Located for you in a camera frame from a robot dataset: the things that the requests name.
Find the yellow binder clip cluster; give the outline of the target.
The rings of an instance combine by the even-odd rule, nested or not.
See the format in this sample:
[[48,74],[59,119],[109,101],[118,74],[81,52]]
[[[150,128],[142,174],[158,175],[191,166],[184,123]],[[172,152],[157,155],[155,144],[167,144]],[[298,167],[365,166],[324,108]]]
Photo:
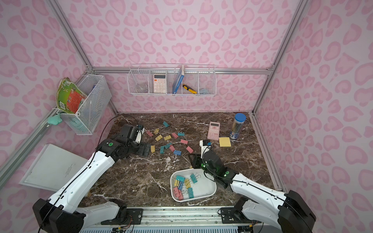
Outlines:
[[[179,186],[179,182],[175,180],[174,181],[174,187],[178,187],[178,186]],[[185,189],[191,188],[191,180],[190,179],[185,178],[183,188],[185,188]]]

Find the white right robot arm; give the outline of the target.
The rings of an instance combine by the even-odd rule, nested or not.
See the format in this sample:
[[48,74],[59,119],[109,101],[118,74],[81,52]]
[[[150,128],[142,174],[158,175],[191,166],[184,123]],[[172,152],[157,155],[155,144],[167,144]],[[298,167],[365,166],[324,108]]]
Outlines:
[[238,212],[249,220],[258,220],[284,233],[311,233],[316,216],[302,196],[290,190],[277,191],[254,182],[242,173],[226,167],[209,147],[189,160],[194,169],[202,169],[213,182],[242,196]]

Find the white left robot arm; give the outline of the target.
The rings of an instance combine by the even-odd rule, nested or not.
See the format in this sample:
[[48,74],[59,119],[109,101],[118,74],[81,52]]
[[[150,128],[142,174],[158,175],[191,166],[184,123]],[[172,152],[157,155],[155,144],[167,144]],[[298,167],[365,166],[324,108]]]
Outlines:
[[102,141],[83,167],[47,200],[39,199],[33,211],[40,230],[48,233],[79,233],[93,225],[135,226],[143,209],[128,209],[119,199],[80,208],[79,203],[99,178],[120,159],[130,154],[147,156],[150,145],[142,141],[142,125],[124,125],[119,134]]

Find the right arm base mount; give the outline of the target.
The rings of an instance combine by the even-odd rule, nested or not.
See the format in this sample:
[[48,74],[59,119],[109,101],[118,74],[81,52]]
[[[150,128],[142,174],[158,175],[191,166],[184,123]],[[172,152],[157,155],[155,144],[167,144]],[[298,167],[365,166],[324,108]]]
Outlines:
[[223,224],[233,223],[253,223],[243,214],[243,206],[248,201],[248,198],[241,197],[233,207],[222,207],[219,209],[218,214],[221,216]]

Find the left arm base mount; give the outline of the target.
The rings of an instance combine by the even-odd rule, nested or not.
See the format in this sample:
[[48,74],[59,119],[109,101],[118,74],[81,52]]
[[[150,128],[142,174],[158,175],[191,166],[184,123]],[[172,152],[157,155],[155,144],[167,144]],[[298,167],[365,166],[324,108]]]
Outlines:
[[127,208],[127,204],[118,199],[109,199],[110,202],[115,203],[119,207],[119,211],[115,218],[102,221],[101,225],[123,225],[130,223],[140,225],[144,209],[142,208]]

